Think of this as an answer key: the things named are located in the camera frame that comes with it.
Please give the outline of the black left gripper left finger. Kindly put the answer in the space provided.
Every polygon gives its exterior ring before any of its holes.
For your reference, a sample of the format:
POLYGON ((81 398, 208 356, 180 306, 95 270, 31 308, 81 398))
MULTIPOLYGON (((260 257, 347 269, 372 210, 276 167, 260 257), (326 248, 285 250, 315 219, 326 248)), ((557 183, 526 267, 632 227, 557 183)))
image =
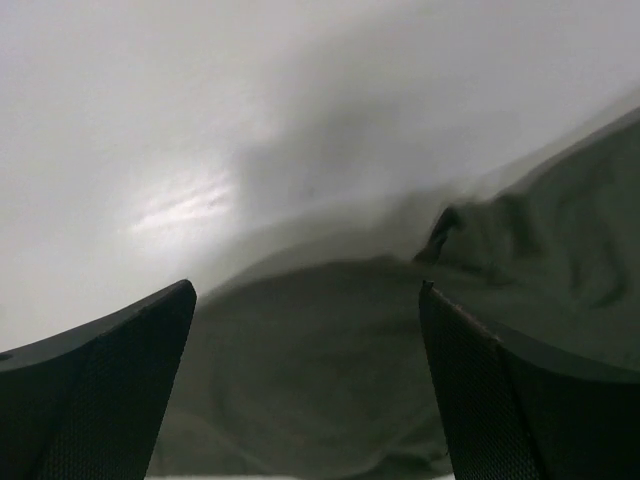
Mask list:
POLYGON ((196 305, 188 280, 1 355, 4 479, 142 479, 196 305))

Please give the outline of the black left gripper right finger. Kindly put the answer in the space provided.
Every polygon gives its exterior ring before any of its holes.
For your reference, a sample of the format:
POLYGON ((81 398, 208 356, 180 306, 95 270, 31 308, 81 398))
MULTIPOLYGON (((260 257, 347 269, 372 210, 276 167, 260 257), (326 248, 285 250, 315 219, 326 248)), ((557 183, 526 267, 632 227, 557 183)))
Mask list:
POLYGON ((419 314, 455 478, 638 478, 638 372, 478 320, 430 282, 419 314))

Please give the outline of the olive green shorts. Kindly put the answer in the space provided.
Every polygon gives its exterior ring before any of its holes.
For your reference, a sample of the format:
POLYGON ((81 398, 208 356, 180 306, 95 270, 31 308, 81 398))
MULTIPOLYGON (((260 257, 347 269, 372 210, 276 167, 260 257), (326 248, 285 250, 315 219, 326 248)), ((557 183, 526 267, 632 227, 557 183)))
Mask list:
POLYGON ((426 280, 476 318, 637 369, 638 123, 587 139, 495 198, 451 204, 409 260, 325 263, 211 297, 149 474, 449 474, 419 324, 426 280))

